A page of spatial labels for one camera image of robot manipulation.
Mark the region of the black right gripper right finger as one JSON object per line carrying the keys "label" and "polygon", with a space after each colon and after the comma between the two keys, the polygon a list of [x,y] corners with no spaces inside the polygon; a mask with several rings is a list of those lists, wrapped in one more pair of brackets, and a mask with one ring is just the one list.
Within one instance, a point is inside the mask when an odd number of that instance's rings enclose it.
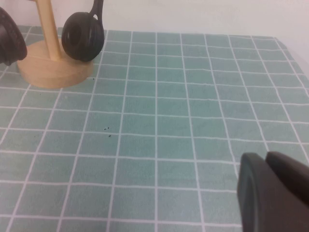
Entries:
{"label": "black right gripper right finger", "polygon": [[292,194],[309,205],[308,166],[277,151],[267,153],[266,163]]}

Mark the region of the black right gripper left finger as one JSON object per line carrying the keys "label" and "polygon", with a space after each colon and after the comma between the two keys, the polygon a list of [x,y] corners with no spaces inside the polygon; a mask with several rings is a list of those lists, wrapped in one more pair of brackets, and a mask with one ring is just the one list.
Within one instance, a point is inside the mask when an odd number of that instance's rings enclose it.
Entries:
{"label": "black right gripper left finger", "polygon": [[307,232],[309,206],[256,153],[241,157],[237,197],[244,232]]}

